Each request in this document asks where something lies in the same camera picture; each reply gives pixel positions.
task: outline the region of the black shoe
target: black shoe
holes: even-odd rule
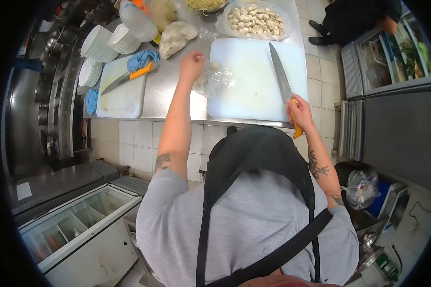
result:
[[[308,42],[315,46],[327,46],[323,37],[308,37]]]
[[[238,129],[234,126],[234,125],[231,125],[231,126],[229,126],[228,128],[227,128],[227,136],[228,135],[231,135],[231,134],[234,134],[234,133],[236,133],[238,131]]]
[[[316,21],[309,20],[308,24],[310,24],[310,26],[316,31],[318,31],[322,36],[326,36],[329,32],[322,24],[319,24]]]

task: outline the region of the gray t-shirt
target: gray t-shirt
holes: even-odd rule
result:
[[[327,199],[311,176],[315,217]],[[157,172],[139,207],[137,243],[153,271],[167,287],[195,286],[204,183],[189,190],[178,173]],[[344,206],[319,234],[321,281],[343,285],[354,273],[359,244]],[[308,208],[299,190],[272,171],[243,173],[211,211],[206,283],[246,268],[286,243],[308,225]],[[281,267],[284,274],[314,278],[312,244]]]

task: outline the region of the stainless steel counter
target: stainless steel counter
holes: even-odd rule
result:
[[[299,47],[305,54],[303,46],[303,37],[300,28],[299,14],[297,6],[293,0],[269,0],[269,2],[276,3],[286,12],[290,18],[292,26],[292,35],[290,38],[285,39],[284,42],[291,43]],[[199,28],[205,28],[207,31],[212,33],[216,32],[215,22],[216,13],[210,13],[208,16],[203,16],[201,13],[199,16],[202,26]],[[115,27],[121,23],[120,19],[115,20],[107,26],[107,29],[114,31]],[[161,60],[160,66],[156,71],[149,73],[147,76],[147,84],[145,87],[144,104],[142,108],[142,114],[140,118],[166,118],[169,106],[171,104],[172,96],[179,79],[179,64],[185,54],[191,50],[199,50],[203,52],[207,59],[210,57],[210,47],[214,39],[205,39],[204,37],[196,37],[191,40],[185,48],[172,55],[167,60]],[[149,43],[143,43],[139,50],[150,49],[158,52],[157,48],[152,47]],[[93,87],[99,89],[100,80]],[[89,88],[79,87],[78,94],[85,94]],[[206,111],[207,99],[192,91],[190,94],[190,119],[198,121],[219,121],[219,122],[230,122],[230,123],[248,123],[248,124],[263,124],[275,127],[293,128],[293,125],[285,122],[271,122],[263,120],[253,119],[239,119],[239,118],[213,118],[207,114]],[[84,118],[96,118],[96,114],[88,115],[85,111],[83,114]]]

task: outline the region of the person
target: person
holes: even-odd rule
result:
[[[167,287],[343,285],[356,270],[358,240],[298,95],[286,112],[306,135],[309,164],[279,129],[232,127],[210,153],[204,183],[189,190],[190,91],[204,61],[197,51],[181,61],[156,173],[137,213],[145,260]]]
[[[313,20],[308,22],[322,35],[308,38],[313,45],[345,46],[376,26],[395,34],[402,6],[400,0],[335,0],[325,10],[322,24]]]

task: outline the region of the blue rag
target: blue rag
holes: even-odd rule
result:
[[[97,108],[97,96],[99,91],[97,89],[90,89],[86,94],[86,109],[89,115],[92,115]]]
[[[137,72],[138,70],[142,69],[145,64],[147,63],[147,60],[150,58],[153,58],[155,62],[159,61],[158,53],[152,50],[142,50],[139,53],[135,54],[128,60],[128,71],[130,72]]]

